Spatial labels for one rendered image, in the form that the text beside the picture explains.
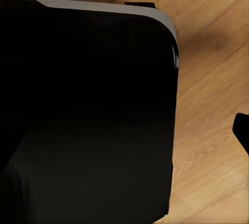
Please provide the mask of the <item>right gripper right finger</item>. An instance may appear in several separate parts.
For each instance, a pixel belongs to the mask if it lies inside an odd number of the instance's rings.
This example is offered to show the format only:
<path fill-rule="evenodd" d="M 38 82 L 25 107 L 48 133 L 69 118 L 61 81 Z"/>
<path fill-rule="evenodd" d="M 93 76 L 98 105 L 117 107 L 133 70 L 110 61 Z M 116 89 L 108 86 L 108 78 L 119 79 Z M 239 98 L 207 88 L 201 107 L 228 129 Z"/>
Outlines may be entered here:
<path fill-rule="evenodd" d="M 249 155 L 249 115 L 237 113 L 232 130 Z"/>

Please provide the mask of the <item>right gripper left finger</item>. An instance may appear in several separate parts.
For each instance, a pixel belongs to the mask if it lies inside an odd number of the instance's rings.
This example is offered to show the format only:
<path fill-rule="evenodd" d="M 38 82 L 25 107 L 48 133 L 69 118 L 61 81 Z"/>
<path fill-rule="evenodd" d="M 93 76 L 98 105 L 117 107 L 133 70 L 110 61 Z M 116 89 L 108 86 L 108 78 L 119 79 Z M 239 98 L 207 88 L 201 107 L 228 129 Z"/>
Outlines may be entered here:
<path fill-rule="evenodd" d="M 22 113 L 0 119 L 0 175 L 26 133 L 27 127 Z"/>

